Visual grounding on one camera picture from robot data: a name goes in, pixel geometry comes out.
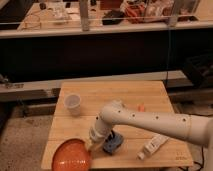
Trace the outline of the tan pointed end tool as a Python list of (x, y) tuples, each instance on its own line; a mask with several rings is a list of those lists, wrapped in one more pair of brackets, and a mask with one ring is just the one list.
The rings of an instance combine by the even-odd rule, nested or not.
[(91, 141), (91, 140), (88, 140), (88, 141), (85, 143), (86, 150), (89, 151), (89, 152), (92, 152), (92, 151), (97, 150), (100, 146), (101, 146), (100, 143), (93, 142), (93, 141)]

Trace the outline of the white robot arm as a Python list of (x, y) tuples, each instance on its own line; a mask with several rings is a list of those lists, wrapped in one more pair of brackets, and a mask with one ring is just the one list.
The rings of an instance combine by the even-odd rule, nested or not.
[(89, 130), (92, 144), (102, 143), (115, 125), (128, 125), (208, 149), (203, 171), (213, 171), (213, 117), (127, 109), (121, 101), (105, 104)]

